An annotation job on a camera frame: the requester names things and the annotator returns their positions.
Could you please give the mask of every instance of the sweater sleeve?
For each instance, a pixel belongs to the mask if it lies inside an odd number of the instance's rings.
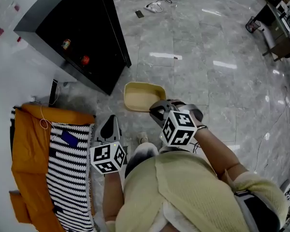
[[[276,184],[251,172],[239,175],[233,184],[236,191],[249,190],[266,198],[279,217],[280,227],[285,224],[288,204],[283,192]]]
[[[115,232],[115,221],[106,222],[106,226],[109,232]]]

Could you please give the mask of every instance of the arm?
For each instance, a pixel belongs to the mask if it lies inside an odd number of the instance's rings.
[[[197,126],[202,125],[193,114],[190,114]],[[212,168],[219,179],[227,182],[224,175],[227,170],[231,180],[248,170],[239,162],[237,156],[208,129],[198,130],[194,138],[198,141]]]
[[[103,215],[105,222],[115,221],[124,204],[119,173],[106,174],[104,179]]]

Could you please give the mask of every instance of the beige sweater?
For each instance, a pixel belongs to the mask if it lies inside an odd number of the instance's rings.
[[[284,224],[288,207],[274,183],[249,174],[236,181],[235,188],[266,197]],[[142,162],[125,180],[124,197],[116,223],[108,224],[110,231],[149,231],[162,203],[168,201],[201,232],[248,232],[231,188],[189,152],[169,152]]]

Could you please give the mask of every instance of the black cabinet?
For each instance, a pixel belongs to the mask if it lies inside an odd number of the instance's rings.
[[[45,13],[43,5],[48,3],[53,6]],[[36,19],[38,11],[43,16]],[[33,13],[35,26],[28,30]],[[113,0],[38,0],[15,31],[85,85],[107,94],[123,68],[131,65]],[[65,40],[70,43],[66,49]]]

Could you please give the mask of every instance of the white cord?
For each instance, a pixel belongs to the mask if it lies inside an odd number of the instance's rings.
[[[161,8],[161,6],[157,2],[155,2],[153,4],[156,4],[156,5],[158,5]],[[162,11],[163,11],[163,9],[161,8],[161,11],[156,11],[156,13],[161,13]]]
[[[48,129],[48,123],[53,127],[53,128],[55,128],[53,125],[52,125],[52,123],[49,121],[49,120],[47,120],[46,118],[44,118],[44,115],[43,115],[43,112],[42,112],[42,106],[43,106],[43,104],[49,104],[49,105],[54,105],[55,104],[55,102],[58,100],[58,98],[59,98],[59,94],[60,94],[60,87],[58,86],[58,95],[57,95],[57,98],[55,99],[55,101],[51,104],[51,103],[47,103],[47,102],[44,102],[44,103],[41,103],[40,101],[37,101],[37,102],[39,102],[40,104],[41,104],[41,114],[42,114],[42,119],[40,120],[40,126],[43,128],[43,129]],[[42,121],[45,121],[46,122],[46,127],[44,127],[43,125],[42,125]]]

